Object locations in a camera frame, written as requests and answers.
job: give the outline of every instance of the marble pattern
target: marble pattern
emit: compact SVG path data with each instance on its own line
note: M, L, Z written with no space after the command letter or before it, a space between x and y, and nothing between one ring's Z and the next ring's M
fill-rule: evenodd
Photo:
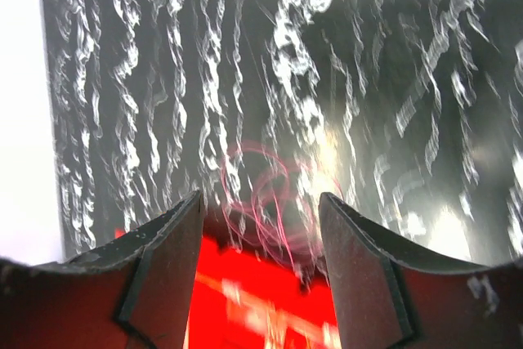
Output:
M457 257L521 255L521 3L44 0L67 253L201 188L227 214L255 200L240 235L266 203L280 248L329 190ZM261 167L293 191L253 198Z

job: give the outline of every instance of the black plastic part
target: black plastic part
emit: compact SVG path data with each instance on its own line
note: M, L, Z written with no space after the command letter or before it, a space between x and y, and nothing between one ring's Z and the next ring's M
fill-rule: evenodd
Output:
M182 347L203 228L199 191L64 264L0 261L0 347Z
M322 194L320 225L344 349L523 347L521 260L459 261Z

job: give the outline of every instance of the pink wire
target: pink wire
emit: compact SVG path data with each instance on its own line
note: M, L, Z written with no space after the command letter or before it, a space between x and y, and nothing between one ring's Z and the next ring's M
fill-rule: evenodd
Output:
M275 169L272 167L267 168L256 179L249 202L236 200L233 195L231 195L229 187L227 186L227 157L234 158L243 153L263 154L276 164ZM299 172L302 169L308 172L312 172L313 170L310 165L303 162L285 163L273 150L253 141L245 141L241 145L230 146L227 150L227 156L221 161L221 184L226 195L226 200L222 203L222 211L229 228L247 243L253 246L261 245L277 262L286 264L285 260L272 250L274 247L281 247L283 245L287 251L288 259L292 267L294 267L293 254L307 255L314 260L322 253L323 249L319 241L314 241L313 244L311 244L307 236L308 231L315 229L315 222L317 222L315 209L311 208L310 204L303 198L297 197L296 193L291 194L290 192L289 175L294 172ZM270 184L280 177L283 178L284 184L278 190L275 190ZM336 179L331 180L337 188L337 192L341 195L342 192L339 183ZM304 228L302 230L296 230L294 233L289 233L290 229L284 227L284 214L289 200L299 200L306 210L306 220L302 222ZM273 217L275 218L276 227L271 225L270 222L265 223L263 218L263 208L271 202L274 202L276 208L276 217ZM239 229L239 225L232 222L227 213L228 211L236 211L244 217L251 219L256 226L256 236L246 237Z

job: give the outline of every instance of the white wall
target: white wall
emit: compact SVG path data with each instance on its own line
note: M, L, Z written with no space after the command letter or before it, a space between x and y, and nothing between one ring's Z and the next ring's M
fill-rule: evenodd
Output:
M41 0L0 0L0 256L64 256Z

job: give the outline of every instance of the marble countertop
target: marble countertop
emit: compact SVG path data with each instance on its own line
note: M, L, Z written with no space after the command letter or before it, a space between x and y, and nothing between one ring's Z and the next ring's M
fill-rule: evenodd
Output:
M442 253L522 254L522 3L44 0L67 253L200 188L284 262L321 254L325 190Z

